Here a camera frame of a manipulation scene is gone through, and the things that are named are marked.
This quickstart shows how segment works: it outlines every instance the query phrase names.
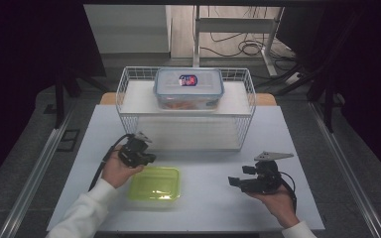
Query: hand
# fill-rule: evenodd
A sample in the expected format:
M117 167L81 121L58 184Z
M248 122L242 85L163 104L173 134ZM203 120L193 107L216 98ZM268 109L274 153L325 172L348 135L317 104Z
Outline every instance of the hand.
M107 160L104 166L102 178L110 183L114 188L118 188L123 185L129 177L141 172L144 166L138 166L137 168L129 168L122 163L120 158L117 156L117 151L120 150L122 146L116 146L114 151L111 153L110 158Z
M287 229L299 224L300 221L296 216L289 192L283 185L281 185L274 194L252 192L247 192L247 194L261 200L284 228Z

